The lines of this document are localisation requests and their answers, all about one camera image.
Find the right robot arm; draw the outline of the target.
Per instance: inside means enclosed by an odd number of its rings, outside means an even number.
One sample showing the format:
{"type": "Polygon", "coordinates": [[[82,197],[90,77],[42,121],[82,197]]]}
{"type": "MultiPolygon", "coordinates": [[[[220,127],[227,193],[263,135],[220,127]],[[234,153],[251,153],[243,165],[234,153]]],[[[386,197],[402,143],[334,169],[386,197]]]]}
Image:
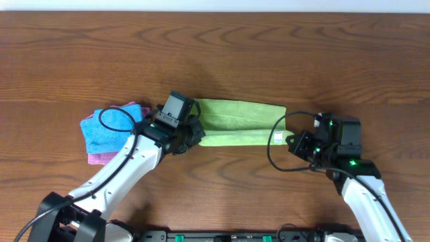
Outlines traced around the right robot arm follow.
{"type": "Polygon", "coordinates": [[[304,131],[286,138],[288,151],[325,170],[355,215],[366,241],[411,241],[372,161],[361,159],[361,132],[304,131]]]}

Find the green microfibre cloth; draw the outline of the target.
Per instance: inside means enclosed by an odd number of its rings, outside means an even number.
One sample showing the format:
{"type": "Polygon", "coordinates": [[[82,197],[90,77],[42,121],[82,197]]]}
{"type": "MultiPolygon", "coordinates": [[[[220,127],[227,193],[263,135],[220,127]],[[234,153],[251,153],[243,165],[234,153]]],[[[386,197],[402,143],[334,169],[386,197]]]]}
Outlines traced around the green microfibre cloth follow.
{"type": "Polygon", "coordinates": [[[286,108],[269,104],[225,99],[198,99],[206,135],[200,141],[203,147],[235,147],[285,145],[293,132],[282,120],[286,108]]]}

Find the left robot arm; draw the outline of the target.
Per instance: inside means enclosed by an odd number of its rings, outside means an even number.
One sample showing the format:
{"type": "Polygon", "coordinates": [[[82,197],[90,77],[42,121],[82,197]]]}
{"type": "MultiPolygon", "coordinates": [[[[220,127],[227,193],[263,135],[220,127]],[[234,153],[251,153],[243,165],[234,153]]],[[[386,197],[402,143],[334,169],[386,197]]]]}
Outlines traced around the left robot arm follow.
{"type": "Polygon", "coordinates": [[[197,115],[174,118],[159,113],[155,120],[135,122],[122,149],[91,179],[65,197],[52,192],[36,217],[22,230],[29,241],[105,241],[107,232],[132,241],[130,231],[108,218],[136,182],[165,155],[179,155],[205,135],[197,115]]]}

